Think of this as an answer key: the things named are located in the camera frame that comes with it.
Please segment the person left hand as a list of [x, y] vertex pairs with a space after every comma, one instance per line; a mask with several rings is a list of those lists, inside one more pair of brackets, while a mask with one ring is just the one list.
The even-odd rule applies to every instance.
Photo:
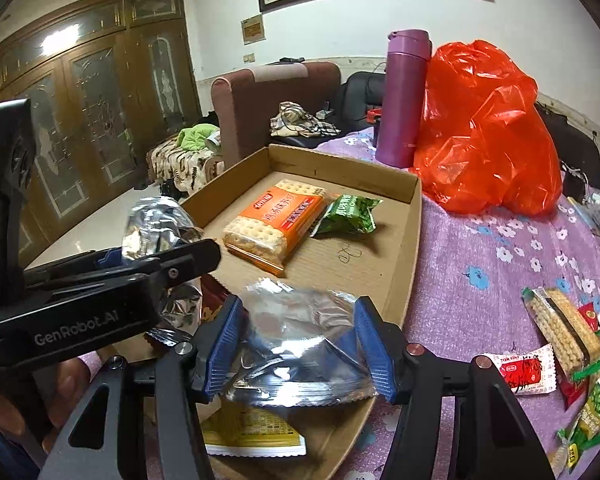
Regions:
[[48, 454], [91, 382], [80, 358], [55, 366], [55, 385], [45, 402], [32, 378], [0, 377], [0, 430], [18, 443], [29, 437]]

